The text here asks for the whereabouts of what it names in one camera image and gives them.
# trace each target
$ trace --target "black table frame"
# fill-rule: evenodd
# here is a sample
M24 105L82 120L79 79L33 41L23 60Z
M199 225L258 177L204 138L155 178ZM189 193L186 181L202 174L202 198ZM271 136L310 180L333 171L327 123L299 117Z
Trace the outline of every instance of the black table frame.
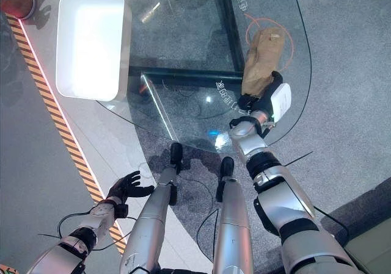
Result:
M144 74L154 84L162 84L164 80L164 83L167 85L193 85L196 87L216 86L217 82L223 80L225 88L234 91L240 90L244 70L244 57L232 0L215 0L215 2L221 24L227 33L235 71L202 71L130 65L129 76L140 78Z

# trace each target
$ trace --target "glass tabletop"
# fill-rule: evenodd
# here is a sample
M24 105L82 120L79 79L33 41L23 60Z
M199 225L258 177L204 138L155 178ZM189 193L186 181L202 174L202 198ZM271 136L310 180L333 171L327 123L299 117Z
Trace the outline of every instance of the glass tabletop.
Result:
M277 71L290 84L292 103L266 143L296 124L311 75L296 0L126 1L133 15L128 90L123 100L100 102L105 108L154 134L231 153L228 124L248 114L237 100L249 43L274 26L285 33Z

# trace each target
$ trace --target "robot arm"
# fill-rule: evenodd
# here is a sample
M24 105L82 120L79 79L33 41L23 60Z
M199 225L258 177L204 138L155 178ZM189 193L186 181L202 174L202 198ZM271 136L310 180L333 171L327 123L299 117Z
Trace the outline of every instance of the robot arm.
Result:
M55 246L43 253L27 274L81 274L84 261L96 244L107 234L117 218L128 215L129 196L147 196L153 186L139 187L139 171L119 179L110 189L108 197L90 210L81 224Z
M274 82L254 103L250 116L230 124L232 143L258 193L255 210L265 229L281 238L287 274L361 273L338 242L314 223L315 212L309 197L263 140L263 130L273 126L268 120L275 110L280 118L290 106L290 94L279 96L282 101L289 98L288 102L272 101L281 84L282 77L274 72Z

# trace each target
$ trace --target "hazard stripe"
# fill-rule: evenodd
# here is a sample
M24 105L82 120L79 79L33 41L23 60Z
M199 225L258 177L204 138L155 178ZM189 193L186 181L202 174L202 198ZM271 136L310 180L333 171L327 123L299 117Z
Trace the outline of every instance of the hazard stripe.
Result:
M70 157L75 164L76 168L79 171L80 177L83 180L84 185L86 186L87 191L90 193L91 198L94 203L99 203L103 200L104 196L99 190L98 184L95 182L91 171L87 166L87 161L80 152L78 146L76 145L73 134L70 131L70 128L63 118L63 115L57 105L56 100L54 99L54 94L52 94L50 88L48 87L45 78L42 75L42 71L39 67L39 64L36 58L33 55L32 49L28 43L27 38L24 35L23 28L18 19L6 14L8 23L15 37L16 43L18 44L20 51L23 55L24 61L27 64L27 67L31 73L31 76L35 82L35 86L38 88L39 93L41 94L42 100L50 113L51 118L53 119L54 125L59 131L62 141L64 142L65 147L67 148ZM115 223L110 229L109 233L114 241L121 239L122 234ZM126 242L125 240L120 240L115 243L120 254L123 254Z

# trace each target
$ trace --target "white plastic container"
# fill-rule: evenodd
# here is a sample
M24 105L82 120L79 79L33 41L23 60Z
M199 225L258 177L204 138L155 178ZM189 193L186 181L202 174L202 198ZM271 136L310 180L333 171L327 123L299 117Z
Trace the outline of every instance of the white plastic container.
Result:
M60 0L56 86L102 101L126 96L131 10L125 0Z

